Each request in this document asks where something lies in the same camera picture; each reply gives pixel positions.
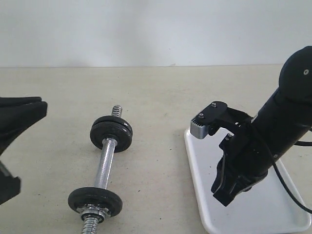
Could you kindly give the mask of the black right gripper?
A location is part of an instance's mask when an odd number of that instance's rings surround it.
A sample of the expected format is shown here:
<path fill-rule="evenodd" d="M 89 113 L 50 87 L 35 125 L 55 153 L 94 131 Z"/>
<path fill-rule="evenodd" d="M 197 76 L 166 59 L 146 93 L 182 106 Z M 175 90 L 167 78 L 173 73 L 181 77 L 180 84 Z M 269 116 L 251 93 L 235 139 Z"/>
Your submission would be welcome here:
<path fill-rule="evenodd" d="M 239 193 L 265 178 L 271 166 L 270 152 L 249 117 L 241 121 L 220 118 L 218 127 L 232 135 L 226 135 L 219 144 L 223 156 L 217 164 L 211 192 L 226 207 Z"/>

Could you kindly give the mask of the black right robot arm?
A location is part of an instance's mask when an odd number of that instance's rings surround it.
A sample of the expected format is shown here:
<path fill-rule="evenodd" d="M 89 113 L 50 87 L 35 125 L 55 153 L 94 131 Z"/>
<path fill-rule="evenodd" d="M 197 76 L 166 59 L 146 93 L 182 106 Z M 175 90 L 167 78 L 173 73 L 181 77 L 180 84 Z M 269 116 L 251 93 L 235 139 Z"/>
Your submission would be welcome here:
<path fill-rule="evenodd" d="M 312 127 L 312 48 L 306 46 L 286 60 L 278 88 L 254 117 L 233 123 L 218 117 L 213 126 L 233 133 L 219 145 L 223 156 L 211 187 L 214 198 L 228 206 L 262 181 Z"/>

